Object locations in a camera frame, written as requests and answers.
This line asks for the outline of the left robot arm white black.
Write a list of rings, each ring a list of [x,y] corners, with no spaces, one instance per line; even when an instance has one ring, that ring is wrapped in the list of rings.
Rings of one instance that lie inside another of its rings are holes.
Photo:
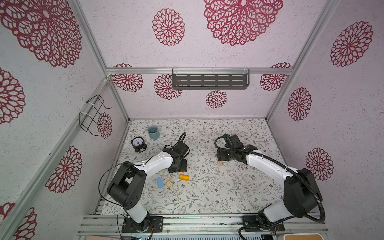
[[[185,172],[189,152],[187,146],[164,148],[141,165],[123,163],[107,188],[108,195],[127,211],[136,225],[146,226],[149,212],[140,201],[146,180],[165,169],[170,173]]]

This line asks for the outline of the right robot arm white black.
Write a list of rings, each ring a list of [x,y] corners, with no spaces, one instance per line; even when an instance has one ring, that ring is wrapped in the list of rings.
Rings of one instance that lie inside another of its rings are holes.
[[[283,198],[258,213],[263,228],[291,218],[305,217],[316,223],[325,222],[323,197],[311,171],[288,167],[250,145],[240,149],[217,149],[218,158],[223,156],[225,161],[238,161],[254,167],[281,185]]]

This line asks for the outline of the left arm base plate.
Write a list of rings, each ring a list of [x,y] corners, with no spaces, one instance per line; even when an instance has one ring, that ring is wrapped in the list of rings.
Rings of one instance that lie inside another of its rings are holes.
[[[131,217],[124,219],[122,233],[161,233],[163,231],[164,217],[147,216],[139,224]]]

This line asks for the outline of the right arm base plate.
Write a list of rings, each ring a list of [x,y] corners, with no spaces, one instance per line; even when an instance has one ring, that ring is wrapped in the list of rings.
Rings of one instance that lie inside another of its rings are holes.
[[[242,216],[242,222],[245,232],[278,232],[286,229],[282,222],[272,225],[272,222],[258,215]]]

